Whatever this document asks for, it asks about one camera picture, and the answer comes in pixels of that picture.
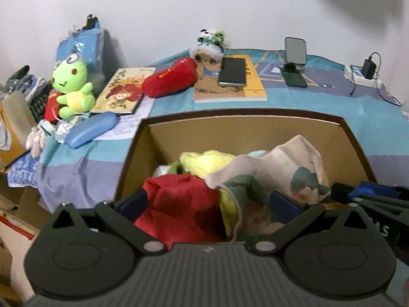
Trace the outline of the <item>phone stand with mirror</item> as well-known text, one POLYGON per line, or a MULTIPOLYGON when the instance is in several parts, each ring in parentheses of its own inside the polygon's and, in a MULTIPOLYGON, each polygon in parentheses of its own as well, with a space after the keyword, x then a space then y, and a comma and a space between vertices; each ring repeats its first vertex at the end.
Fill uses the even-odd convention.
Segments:
POLYGON ((289 87, 307 88, 307 82, 300 68, 306 64, 306 41, 297 37, 286 37, 284 40, 286 57, 280 68, 285 84, 289 87))

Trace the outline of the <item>yellow tissue box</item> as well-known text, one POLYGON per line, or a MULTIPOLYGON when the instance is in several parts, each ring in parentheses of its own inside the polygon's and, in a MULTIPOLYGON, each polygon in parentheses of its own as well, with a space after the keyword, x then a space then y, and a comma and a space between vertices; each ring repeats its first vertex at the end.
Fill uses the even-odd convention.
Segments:
POLYGON ((1 101, 1 169, 26 152, 26 138, 35 119, 21 92, 14 92, 1 101))

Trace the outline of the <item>beige patterned cloth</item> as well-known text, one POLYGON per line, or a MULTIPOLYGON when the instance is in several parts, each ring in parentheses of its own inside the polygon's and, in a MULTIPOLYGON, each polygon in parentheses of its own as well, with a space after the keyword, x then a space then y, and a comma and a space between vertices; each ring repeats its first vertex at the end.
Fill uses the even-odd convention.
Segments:
POLYGON ((319 203, 331 192, 323 174, 321 154, 297 135, 260 157, 239 155, 204 180, 220 191, 228 240, 254 242, 282 226, 270 204, 276 193, 300 204, 319 203))

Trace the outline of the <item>green frog plush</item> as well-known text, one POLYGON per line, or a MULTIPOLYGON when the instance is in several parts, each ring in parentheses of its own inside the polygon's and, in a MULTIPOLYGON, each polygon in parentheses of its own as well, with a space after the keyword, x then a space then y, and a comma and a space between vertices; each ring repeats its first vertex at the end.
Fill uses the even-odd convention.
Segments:
POLYGON ((92 93, 94 86, 87 78, 87 67, 79 53, 72 53, 57 62, 52 73, 52 85, 60 93, 56 98, 60 118, 86 113, 93 108, 96 102, 92 93))

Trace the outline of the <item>yellow towel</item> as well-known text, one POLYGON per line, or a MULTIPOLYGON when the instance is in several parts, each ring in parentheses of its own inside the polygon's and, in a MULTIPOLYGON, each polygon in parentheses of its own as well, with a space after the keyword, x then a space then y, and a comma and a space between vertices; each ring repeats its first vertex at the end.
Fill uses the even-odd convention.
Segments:
MULTIPOLYGON (((234 158, 234 155, 228 153, 208 150, 203 153, 183 152, 180 155, 179 161, 186 171, 204 179, 208 174, 227 166, 234 158)), ((220 189, 219 192, 220 211, 225 225, 226 236, 230 239, 233 236, 234 226, 238 222, 238 212, 228 192, 224 189, 220 189)))

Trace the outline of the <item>brown cardboard box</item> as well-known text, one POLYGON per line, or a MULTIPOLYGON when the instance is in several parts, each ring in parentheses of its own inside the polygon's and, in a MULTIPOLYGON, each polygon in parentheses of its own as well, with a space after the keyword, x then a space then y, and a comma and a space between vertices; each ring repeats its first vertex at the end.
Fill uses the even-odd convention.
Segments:
POLYGON ((324 181, 358 185, 377 178, 354 133, 340 116, 298 109, 215 109, 146 118, 131 143, 114 200, 140 189, 160 164, 183 152, 244 155, 271 150, 302 135, 321 154, 324 181))

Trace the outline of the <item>black smartphone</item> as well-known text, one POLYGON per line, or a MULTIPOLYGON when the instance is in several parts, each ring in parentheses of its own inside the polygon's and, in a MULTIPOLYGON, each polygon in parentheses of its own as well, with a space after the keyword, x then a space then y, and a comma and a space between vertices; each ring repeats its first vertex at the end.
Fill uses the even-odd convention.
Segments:
POLYGON ((244 87, 246 85, 246 63, 244 58, 224 57, 218 74, 222 87, 244 87))

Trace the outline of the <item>illustrated children book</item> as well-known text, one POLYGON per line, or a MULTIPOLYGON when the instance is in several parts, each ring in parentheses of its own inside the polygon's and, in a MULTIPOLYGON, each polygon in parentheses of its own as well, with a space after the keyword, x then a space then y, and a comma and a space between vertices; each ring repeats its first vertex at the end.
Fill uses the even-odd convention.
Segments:
POLYGON ((96 99, 91 113, 132 114, 143 96, 144 80, 154 73, 154 67, 118 69, 96 99))

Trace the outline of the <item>black charger adapter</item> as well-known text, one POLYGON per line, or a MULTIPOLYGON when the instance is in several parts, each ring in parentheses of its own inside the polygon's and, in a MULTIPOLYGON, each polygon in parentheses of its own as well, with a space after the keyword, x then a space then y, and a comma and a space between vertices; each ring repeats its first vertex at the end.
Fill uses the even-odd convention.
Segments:
POLYGON ((374 78, 375 71, 377 70, 376 63, 372 60, 372 57, 369 56, 368 59, 364 61, 362 66, 362 76, 367 80, 372 80, 374 78))

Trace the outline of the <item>green knitted cloth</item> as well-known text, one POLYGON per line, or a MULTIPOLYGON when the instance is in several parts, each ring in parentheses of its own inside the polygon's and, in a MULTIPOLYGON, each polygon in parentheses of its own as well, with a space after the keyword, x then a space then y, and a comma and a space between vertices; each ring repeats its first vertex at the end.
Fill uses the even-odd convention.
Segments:
POLYGON ((180 161, 174 161, 171 165, 169 165, 167 171, 169 175, 184 175, 188 172, 189 171, 183 166, 180 161))

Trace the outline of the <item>white power strip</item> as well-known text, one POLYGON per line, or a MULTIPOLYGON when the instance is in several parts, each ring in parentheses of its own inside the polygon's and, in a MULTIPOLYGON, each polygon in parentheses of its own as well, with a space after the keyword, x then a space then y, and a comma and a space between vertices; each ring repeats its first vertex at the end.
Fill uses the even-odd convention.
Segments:
POLYGON ((362 68, 354 65, 345 65, 344 67, 344 77, 351 81, 353 84, 364 86, 364 87, 372 87, 372 88, 379 88, 383 83, 381 79, 377 76, 372 80, 367 80, 362 76, 361 73, 362 68))

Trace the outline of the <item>blue glasses case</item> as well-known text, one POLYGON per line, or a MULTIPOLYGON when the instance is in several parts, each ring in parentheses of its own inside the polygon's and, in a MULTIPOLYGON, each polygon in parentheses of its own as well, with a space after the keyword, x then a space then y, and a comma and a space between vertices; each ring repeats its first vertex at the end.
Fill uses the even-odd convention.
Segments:
POLYGON ((104 112, 86 118, 73 126, 65 137, 64 143, 72 149, 79 148, 91 140, 114 128, 119 117, 113 112, 104 112))

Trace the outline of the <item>red chili plush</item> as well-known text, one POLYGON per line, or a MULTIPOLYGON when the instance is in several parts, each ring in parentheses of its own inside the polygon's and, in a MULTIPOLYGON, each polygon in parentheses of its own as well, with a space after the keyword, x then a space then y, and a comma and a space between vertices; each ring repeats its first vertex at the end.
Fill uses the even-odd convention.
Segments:
POLYGON ((180 58, 171 67, 146 78, 142 92, 150 98, 159 98, 185 90, 196 82, 196 68, 194 59, 180 58))

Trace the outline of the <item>white fluffy plush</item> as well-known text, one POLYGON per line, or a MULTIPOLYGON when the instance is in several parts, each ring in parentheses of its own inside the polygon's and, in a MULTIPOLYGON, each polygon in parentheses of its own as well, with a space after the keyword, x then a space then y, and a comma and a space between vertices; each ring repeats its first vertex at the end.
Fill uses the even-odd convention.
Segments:
POLYGON ((160 176, 167 175, 167 174, 173 174, 172 165, 159 165, 157 168, 155 168, 151 177, 158 178, 160 176))

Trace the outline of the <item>blue packaged bag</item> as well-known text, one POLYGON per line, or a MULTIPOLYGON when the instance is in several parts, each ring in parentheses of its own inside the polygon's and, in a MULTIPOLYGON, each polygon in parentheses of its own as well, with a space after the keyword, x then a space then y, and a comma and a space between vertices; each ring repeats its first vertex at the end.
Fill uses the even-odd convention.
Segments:
POLYGON ((100 27, 97 16, 89 14, 82 28, 73 28, 68 36, 61 40, 56 60, 64 60, 72 53, 79 53, 87 68, 87 81, 94 86, 92 93, 97 97, 106 85, 103 73, 103 49, 105 30, 100 27))

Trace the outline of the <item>blue striped bed blanket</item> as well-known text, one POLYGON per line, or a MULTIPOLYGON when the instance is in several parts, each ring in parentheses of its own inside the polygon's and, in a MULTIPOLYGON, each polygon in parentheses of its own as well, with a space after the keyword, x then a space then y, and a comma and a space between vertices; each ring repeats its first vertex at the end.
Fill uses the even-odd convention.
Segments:
MULTIPOLYGON (((282 51, 247 52, 266 89, 265 101, 195 103, 194 91, 158 98, 152 116, 206 109, 285 108, 321 112, 344 118, 363 148, 379 182, 408 184, 408 119, 386 101, 383 87, 357 87, 344 76, 343 65, 320 56, 307 58, 306 89, 287 87, 279 73, 282 51)), ((34 187, 42 206, 53 211, 68 201, 88 208, 114 196, 131 145, 102 138, 72 150, 50 138, 41 159, 24 155, 8 170, 10 187, 34 187)))

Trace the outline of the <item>yellow book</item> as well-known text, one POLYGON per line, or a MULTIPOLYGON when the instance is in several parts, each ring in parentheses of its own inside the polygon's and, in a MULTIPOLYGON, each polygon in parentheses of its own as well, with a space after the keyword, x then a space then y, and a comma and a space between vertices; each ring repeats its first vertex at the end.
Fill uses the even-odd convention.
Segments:
POLYGON ((248 55, 232 55, 222 62, 199 62, 194 85, 195 103, 266 101, 268 96, 248 55))

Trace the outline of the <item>red soft cloth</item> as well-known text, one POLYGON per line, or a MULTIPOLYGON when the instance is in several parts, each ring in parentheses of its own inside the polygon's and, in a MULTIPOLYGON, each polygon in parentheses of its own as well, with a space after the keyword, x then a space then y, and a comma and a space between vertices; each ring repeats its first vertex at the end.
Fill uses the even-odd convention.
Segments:
POLYGON ((221 243, 226 239, 220 193, 191 174, 147 179, 146 210, 134 225, 171 249, 175 243, 221 243))

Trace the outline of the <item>small panda plush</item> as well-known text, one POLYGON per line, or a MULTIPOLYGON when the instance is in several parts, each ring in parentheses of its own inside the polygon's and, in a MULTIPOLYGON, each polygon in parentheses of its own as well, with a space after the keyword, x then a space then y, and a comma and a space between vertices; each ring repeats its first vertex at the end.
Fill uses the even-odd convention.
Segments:
POLYGON ((222 61, 225 55, 225 33, 222 30, 201 30, 195 46, 190 49, 190 57, 196 62, 222 61))

